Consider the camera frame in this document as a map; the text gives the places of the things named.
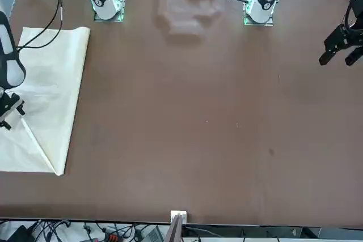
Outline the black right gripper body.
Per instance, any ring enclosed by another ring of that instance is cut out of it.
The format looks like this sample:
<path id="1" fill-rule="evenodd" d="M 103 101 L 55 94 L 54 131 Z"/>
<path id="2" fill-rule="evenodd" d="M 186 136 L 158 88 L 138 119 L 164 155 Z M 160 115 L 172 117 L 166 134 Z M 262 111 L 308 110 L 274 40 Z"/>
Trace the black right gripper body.
<path id="1" fill-rule="evenodd" d="M 9 95 L 4 92 L 1 96 L 1 122 L 18 106 L 20 106 L 22 99 L 19 95 L 12 93 Z"/>

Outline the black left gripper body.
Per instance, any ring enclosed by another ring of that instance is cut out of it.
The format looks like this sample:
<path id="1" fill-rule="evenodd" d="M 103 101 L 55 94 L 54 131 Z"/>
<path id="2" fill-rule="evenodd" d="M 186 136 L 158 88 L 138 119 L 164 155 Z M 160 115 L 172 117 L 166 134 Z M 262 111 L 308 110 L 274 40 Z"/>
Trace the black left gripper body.
<path id="1" fill-rule="evenodd" d="M 356 22 L 350 28 L 357 31 L 362 30 L 362 0 L 350 0 L 349 6 L 356 18 Z"/>

